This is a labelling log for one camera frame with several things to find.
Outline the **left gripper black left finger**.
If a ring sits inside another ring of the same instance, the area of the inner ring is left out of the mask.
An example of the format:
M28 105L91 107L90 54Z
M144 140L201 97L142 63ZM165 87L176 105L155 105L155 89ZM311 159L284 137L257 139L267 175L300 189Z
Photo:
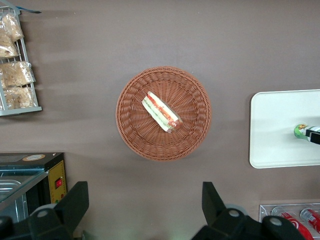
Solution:
M33 240L72 240L89 208L86 181L77 182L54 207L42 206L28 218Z

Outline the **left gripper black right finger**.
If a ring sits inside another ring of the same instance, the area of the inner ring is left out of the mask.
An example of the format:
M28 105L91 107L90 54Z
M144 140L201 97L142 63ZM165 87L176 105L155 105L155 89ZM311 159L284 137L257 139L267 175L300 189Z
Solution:
M194 240L260 240L261 225L241 210L226 207L212 182L202 183L202 211L206 220Z

